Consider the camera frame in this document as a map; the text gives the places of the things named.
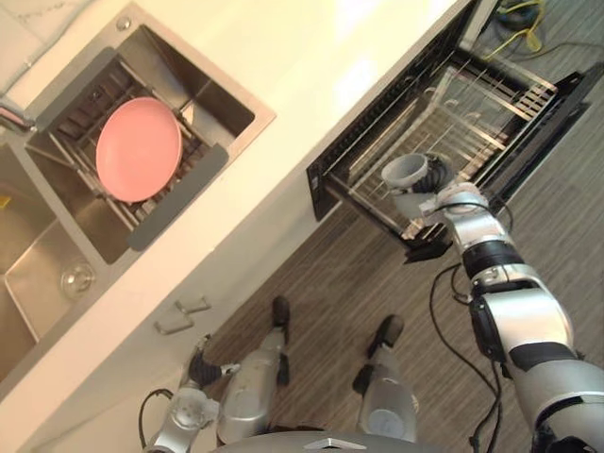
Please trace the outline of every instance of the sink basin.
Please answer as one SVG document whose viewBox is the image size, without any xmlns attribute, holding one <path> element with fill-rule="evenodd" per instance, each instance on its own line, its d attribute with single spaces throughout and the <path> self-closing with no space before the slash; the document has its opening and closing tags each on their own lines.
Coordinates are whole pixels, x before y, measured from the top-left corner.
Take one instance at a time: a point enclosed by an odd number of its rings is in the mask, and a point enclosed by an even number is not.
<svg viewBox="0 0 604 453">
<path fill-rule="evenodd" d="M 37 131 L 25 143 L 107 264 L 130 248 L 144 250 L 274 117 L 186 43 L 134 13 L 122 21 L 131 24 L 128 30 L 108 25 L 48 87 L 55 97 L 30 115 Z M 140 96 L 157 98 L 178 119 L 183 158 L 161 192 L 125 203 L 101 184 L 95 150 L 110 115 Z"/>
<path fill-rule="evenodd" d="M 124 203 L 100 183 L 95 148 L 110 115 L 138 96 L 171 109 L 183 159 L 160 193 Z M 0 398 L 275 117 L 134 4 L 25 113 L 35 128 L 0 143 Z"/>
<path fill-rule="evenodd" d="M 0 146 L 0 381 L 93 285 L 94 272 Z"/>
</svg>

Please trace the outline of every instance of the dishwasher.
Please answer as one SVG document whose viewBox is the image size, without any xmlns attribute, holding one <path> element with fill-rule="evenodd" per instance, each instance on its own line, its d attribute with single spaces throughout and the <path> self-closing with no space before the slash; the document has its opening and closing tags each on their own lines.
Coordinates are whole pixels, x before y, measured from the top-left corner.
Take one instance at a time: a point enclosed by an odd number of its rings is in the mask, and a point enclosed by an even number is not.
<svg viewBox="0 0 604 453">
<path fill-rule="evenodd" d="M 439 257 L 451 245 L 446 228 L 397 211 L 380 177 L 390 160 L 445 159 L 498 212 L 588 109 L 584 98 L 604 62 L 552 83 L 504 59 L 486 61 L 460 45 L 476 6 L 462 10 L 308 167 L 318 221 L 343 201 L 394 237 L 407 262 Z"/>
</svg>

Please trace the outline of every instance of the cabinet handle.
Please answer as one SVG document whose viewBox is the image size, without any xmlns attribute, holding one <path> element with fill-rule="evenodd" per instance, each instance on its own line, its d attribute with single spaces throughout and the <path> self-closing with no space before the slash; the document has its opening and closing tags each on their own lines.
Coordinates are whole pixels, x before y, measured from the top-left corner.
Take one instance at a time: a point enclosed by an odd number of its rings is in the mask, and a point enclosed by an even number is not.
<svg viewBox="0 0 604 453">
<path fill-rule="evenodd" d="M 195 322 L 193 321 L 193 319 L 191 319 L 190 316 L 185 314 L 184 318 L 185 318 L 186 323 L 181 326 L 178 326 L 178 327 L 165 328 L 164 326 L 161 325 L 161 323 L 159 321 L 156 321 L 155 323 L 153 323 L 153 327 L 161 335 L 172 335 L 174 333 L 182 332 L 183 330 L 191 328 L 195 325 Z"/>
<path fill-rule="evenodd" d="M 206 300 L 206 297 L 204 296 L 201 296 L 201 298 L 199 299 L 199 305 L 197 307 L 185 307 L 180 303 L 179 300 L 174 303 L 174 306 L 178 309 L 178 311 L 180 311 L 184 315 L 198 313 L 200 311 L 211 309 L 211 304 Z"/>
<path fill-rule="evenodd" d="M 185 307 L 179 300 L 174 303 L 174 306 L 178 311 L 182 313 L 183 318 L 185 320 L 185 322 L 181 326 L 166 328 L 162 326 L 159 321 L 156 321 L 155 323 L 153 323 L 153 328 L 160 335 L 173 335 L 175 333 L 182 332 L 183 330 L 187 330 L 188 328 L 193 327 L 195 325 L 195 321 L 190 316 L 190 314 L 211 309 L 211 304 L 206 300 L 205 297 L 201 297 L 199 301 L 200 305 L 194 308 Z"/>
</svg>

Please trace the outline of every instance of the metal grill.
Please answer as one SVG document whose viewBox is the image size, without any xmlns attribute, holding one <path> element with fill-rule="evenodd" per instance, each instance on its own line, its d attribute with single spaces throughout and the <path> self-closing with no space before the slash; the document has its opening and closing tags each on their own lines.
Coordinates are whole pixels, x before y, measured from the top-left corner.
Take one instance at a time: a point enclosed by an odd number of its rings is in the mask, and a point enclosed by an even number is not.
<svg viewBox="0 0 604 453">
<path fill-rule="evenodd" d="M 166 104 L 178 120 L 182 134 L 182 159 L 175 175 L 161 192 L 137 203 L 115 199 L 101 184 L 96 171 L 96 144 L 103 126 L 111 114 L 124 102 L 136 97 L 152 96 Z M 111 210 L 132 231 L 146 218 L 175 185 L 187 175 L 210 149 L 205 140 L 187 120 L 193 99 L 181 106 L 172 106 L 152 86 L 146 83 L 127 63 L 117 59 L 109 72 L 79 103 L 69 111 L 69 116 L 48 132 L 48 138 L 60 152 L 60 163 L 74 169 L 96 197 L 103 198 Z M 57 160 L 48 153 L 28 144 L 28 148 Z"/>
<path fill-rule="evenodd" d="M 500 60 L 479 67 L 475 61 L 458 61 L 451 53 L 432 71 L 436 78 L 427 89 L 413 81 L 404 93 L 413 99 L 402 113 L 355 159 L 340 159 L 327 172 L 340 193 L 345 190 L 382 223 L 401 231 L 403 239 L 430 231 L 395 209 L 380 177 L 389 161 L 411 153 L 439 155 L 451 164 L 458 180 L 476 181 L 505 156 L 514 138 L 556 93 L 554 85 L 511 63 Z M 511 75 L 519 82 L 517 87 L 528 88 L 516 89 L 509 83 Z"/>
</svg>

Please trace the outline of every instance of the robot leg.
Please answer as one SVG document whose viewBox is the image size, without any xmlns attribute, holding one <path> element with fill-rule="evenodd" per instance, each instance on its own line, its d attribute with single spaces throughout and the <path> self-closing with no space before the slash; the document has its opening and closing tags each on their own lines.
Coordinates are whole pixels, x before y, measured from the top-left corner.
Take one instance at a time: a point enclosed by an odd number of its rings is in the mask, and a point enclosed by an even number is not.
<svg viewBox="0 0 604 453">
<path fill-rule="evenodd" d="M 241 362 L 241 368 L 226 388 L 220 405 L 217 434 L 224 444 L 263 434 L 270 422 L 270 409 L 277 385 L 289 383 L 289 365 L 283 348 L 288 341 L 288 301 L 273 301 L 273 329 L 260 348 Z"/>
<path fill-rule="evenodd" d="M 357 374 L 353 388 L 363 396 L 359 431 L 415 442 L 417 401 L 401 379 L 392 353 L 402 330 L 397 316 L 384 319 L 367 351 L 370 360 Z"/>
</svg>

